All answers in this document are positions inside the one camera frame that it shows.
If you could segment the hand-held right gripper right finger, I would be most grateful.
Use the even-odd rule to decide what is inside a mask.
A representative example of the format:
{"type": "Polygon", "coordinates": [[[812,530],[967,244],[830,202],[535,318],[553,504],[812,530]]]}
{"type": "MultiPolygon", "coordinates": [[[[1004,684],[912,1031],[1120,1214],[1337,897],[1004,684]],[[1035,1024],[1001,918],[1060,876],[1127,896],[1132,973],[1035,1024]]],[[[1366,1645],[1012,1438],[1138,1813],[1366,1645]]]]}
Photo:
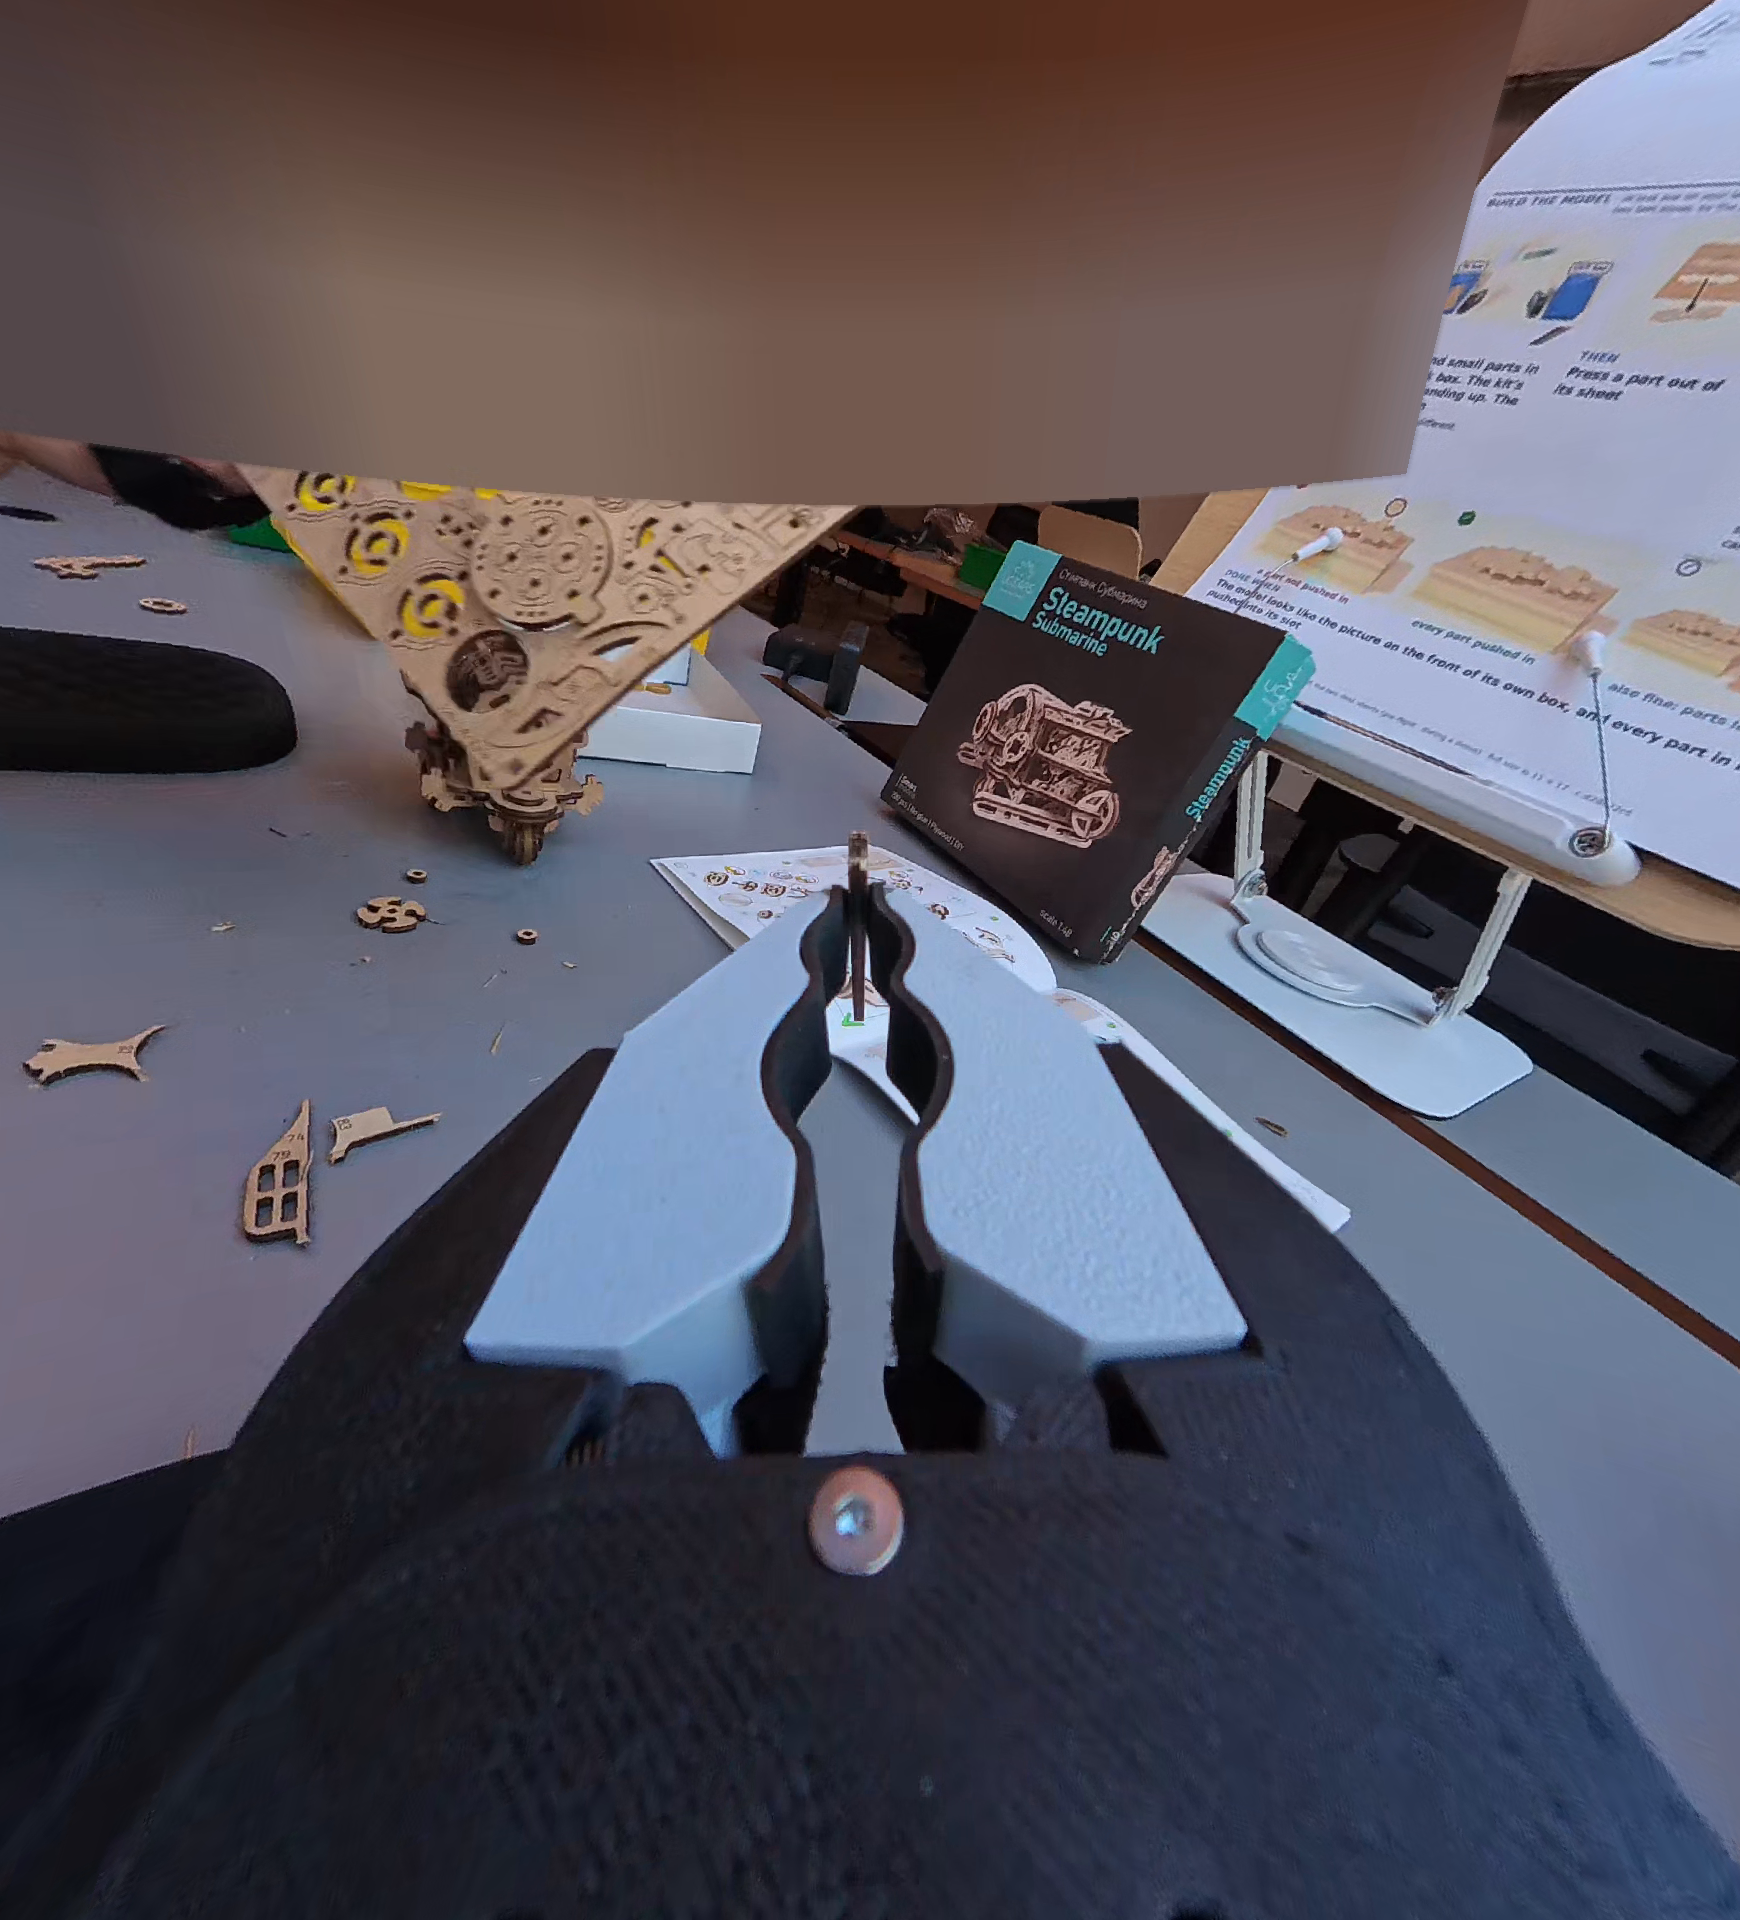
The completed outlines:
{"type": "Polygon", "coordinates": [[[884,1074],[912,1113],[884,1397],[907,1452],[974,1452],[1030,1400],[1250,1343],[1102,1049],[907,894],[874,885],[884,1074]]]}

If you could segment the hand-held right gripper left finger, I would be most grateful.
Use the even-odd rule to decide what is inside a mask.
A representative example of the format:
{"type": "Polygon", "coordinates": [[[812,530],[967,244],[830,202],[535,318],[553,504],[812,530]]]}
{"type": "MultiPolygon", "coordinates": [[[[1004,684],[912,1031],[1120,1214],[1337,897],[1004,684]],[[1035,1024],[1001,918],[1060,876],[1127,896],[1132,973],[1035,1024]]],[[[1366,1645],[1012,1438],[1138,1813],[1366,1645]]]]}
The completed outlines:
{"type": "Polygon", "coordinates": [[[719,1457],[743,1395],[795,1402],[820,1374],[801,1121],[833,1069],[850,927],[843,894],[802,902],[624,1036],[466,1332],[474,1360],[673,1387],[719,1457]]]}

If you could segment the wooden sheet with ring cutouts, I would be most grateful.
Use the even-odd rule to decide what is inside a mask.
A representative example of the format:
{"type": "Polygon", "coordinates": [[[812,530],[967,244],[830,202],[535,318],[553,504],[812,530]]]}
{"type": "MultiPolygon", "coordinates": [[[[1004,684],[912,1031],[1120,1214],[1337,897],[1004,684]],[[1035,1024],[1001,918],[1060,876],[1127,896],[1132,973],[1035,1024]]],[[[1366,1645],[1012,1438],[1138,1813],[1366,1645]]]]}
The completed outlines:
{"type": "MultiPolygon", "coordinates": [[[[314,469],[240,466],[274,525],[302,471],[314,469]]],[[[476,495],[477,518],[456,638],[374,640],[390,650],[426,720],[468,751],[474,781],[495,794],[543,770],[716,617],[857,514],[454,488],[476,495]]]]}

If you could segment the partly built wooden model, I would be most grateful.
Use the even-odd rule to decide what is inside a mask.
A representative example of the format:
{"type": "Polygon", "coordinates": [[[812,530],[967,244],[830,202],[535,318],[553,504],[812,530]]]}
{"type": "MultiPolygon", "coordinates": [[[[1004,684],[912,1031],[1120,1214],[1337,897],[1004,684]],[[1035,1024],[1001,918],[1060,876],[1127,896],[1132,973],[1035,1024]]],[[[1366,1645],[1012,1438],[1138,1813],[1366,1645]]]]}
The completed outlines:
{"type": "Polygon", "coordinates": [[[518,789],[495,794],[474,781],[472,758],[435,720],[411,721],[403,734],[406,748],[418,758],[423,802],[437,814],[479,812],[504,855],[524,868],[535,862],[566,817],[585,817],[604,803],[601,781],[576,772],[588,739],[585,732],[576,734],[518,789]]]}

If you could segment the dark model kit box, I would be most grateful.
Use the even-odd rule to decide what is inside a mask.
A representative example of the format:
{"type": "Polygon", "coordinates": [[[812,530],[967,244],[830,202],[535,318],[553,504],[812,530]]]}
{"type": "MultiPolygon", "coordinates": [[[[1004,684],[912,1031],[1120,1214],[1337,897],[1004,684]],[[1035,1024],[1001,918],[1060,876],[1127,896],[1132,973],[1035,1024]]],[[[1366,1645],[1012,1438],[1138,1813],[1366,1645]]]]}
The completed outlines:
{"type": "Polygon", "coordinates": [[[1108,964],[1313,672],[1257,610],[1018,542],[883,803],[1056,948],[1108,964]]]}

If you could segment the instruction booklet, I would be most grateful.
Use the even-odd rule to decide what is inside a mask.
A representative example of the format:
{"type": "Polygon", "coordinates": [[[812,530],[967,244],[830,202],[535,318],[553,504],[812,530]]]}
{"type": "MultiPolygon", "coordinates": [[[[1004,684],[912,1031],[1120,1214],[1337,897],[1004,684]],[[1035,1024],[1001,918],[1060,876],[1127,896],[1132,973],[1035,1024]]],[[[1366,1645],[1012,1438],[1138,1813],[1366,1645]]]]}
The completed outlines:
{"type": "MultiPolygon", "coordinates": [[[[658,857],[654,865],[729,948],[740,948],[766,925],[786,920],[795,903],[826,897],[848,879],[848,851],[840,845],[733,855],[671,855],[658,857]]],[[[1351,1216],[1347,1204],[1273,1155],[1253,1132],[1201,1093],[1180,1069],[1174,1069],[1132,1024],[1101,1000],[1060,987],[1041,943],[1001,907],[947,877],[930,873],[919,862],[880,848],[868,851],[868,876],[874,884],[883,884],[892,897],[907,897],[949,924],[1027,988],[1043,994],[1077,1021],[1096,1045],[1120,1045],[1304,1204],[1330,1232],[1341,1232],[1347,1226],[1351,1216]]],[[[904,1118],[915,1121],[915,1107],[886,1073],[889,1014],[878,990],[868,988],[862,1018],[855,1014],[852,992],[843,990],[833,1003],[826,1023],[834,1060],[859,1071],[904,1118]]]]}

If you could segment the white-based document stand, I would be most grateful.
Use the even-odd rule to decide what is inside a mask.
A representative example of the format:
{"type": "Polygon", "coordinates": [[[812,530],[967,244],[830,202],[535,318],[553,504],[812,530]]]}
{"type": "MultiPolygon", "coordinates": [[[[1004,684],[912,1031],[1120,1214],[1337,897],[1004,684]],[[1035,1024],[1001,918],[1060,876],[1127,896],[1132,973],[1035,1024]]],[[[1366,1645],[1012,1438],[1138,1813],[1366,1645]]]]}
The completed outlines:
{"type": "Polygon", "coordinates": [[[1740,952],[1740,584],[1591,543],[1556,560],[1401,481],[1217,493],[1158,585],[1282,624],[1315,675],[1243,775],[1229,872],[1147,934],[1385,1101],[1459,1116],[1529,1073],[1473,1007],[1534,885],[1740,952]],[[1497,869],[1455,982],[1272,897],[1269,760],[1497,869]]]}

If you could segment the long windowed wooden offcut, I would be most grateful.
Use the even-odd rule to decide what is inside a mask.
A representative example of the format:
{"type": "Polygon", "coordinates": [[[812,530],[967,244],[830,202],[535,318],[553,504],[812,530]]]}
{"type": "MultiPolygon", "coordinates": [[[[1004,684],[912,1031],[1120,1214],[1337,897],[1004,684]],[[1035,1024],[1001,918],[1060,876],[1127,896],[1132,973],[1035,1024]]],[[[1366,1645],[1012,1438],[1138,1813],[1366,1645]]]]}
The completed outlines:
{"type": "Polygon", "coordinates": [[[313,1108],[304,1101],[284,1132],[250,1166],[240,1201],[249,1242],[311,1245],[313,1108]]]}

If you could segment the white cardboard box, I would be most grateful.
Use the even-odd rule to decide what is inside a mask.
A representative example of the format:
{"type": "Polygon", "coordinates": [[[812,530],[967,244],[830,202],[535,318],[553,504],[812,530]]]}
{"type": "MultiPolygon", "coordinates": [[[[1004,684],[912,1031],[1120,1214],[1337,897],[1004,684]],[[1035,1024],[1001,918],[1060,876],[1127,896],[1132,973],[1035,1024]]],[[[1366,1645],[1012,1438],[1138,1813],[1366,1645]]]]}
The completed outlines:
{"type": "Polygon", "coordinates": [[[706,654],[688,645],[601,713],[578,753],[747,775],[755,770],[759,741],[757,713],[706,654]]]}

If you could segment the black box device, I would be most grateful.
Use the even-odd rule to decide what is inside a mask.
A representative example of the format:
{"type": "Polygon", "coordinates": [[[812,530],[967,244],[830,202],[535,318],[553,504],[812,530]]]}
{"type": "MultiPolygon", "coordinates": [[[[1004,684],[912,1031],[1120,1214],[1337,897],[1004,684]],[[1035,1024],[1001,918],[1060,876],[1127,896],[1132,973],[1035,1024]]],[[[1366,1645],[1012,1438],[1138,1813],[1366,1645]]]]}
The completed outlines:
{"type": "Polygon", "coordinates": [[[859,691],[871,624],[857,620],[839,634],[818,632],[807,624],[775,628],[761,650],[761,665],[784,691],[796,681],[816,688],[818,710],[830,718],[848,718],[859,691]]]}

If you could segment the star-shaped wooden offcut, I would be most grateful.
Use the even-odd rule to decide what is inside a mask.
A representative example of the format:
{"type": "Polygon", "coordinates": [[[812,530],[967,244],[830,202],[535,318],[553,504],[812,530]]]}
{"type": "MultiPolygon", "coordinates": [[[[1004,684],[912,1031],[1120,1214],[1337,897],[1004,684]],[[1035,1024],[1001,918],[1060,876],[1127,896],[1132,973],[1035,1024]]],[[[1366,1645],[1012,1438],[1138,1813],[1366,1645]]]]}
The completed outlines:
{"type": "Polygon", "coordinates": [[[20,1071],[37,1084],[51,1087],[90,1073],[123,1073],[135,1083],[147,1080],[144,1049],[164,1032],[162,1023],[117,1040],[46,1039],[22,1062],[20,1071]]]}

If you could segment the black textured pad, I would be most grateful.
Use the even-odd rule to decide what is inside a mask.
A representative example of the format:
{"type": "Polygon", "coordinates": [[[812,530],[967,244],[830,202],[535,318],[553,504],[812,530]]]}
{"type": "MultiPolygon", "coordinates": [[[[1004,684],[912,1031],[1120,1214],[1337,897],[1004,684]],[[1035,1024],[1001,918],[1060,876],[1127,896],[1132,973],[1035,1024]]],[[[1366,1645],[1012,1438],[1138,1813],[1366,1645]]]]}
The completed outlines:
{"type": "Polygon", "coordinates": [[[252,770],[298,744],[261,665],[186,645],[0,628],[0,772],[252,770]]]}

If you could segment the yellow plastic bin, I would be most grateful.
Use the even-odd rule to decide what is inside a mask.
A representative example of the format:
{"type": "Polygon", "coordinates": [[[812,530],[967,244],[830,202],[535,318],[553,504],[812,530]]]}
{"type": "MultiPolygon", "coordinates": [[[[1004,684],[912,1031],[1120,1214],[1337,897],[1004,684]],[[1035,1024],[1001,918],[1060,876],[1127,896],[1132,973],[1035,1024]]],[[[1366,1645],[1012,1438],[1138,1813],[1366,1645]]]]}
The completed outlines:
{"type": "Polygon", "coordinates": [[[302,471],[283,499],[281,534],[372,638],[456,638],[477,534],[469,489],[302,471]]]}

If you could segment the printed instruction sheet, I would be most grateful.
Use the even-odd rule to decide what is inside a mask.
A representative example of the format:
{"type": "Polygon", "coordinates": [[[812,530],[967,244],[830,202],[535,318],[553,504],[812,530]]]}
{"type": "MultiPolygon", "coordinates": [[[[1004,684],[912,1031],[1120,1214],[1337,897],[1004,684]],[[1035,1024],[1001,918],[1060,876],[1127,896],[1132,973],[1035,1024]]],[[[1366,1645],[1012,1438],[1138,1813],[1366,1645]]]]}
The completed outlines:
{"type": "Polygon", "coordinates": [[[1481,180],[1422,405],[1190,593],[1285,624],[1309,710],[1740,892],[1740,5],[1481,180]]]}

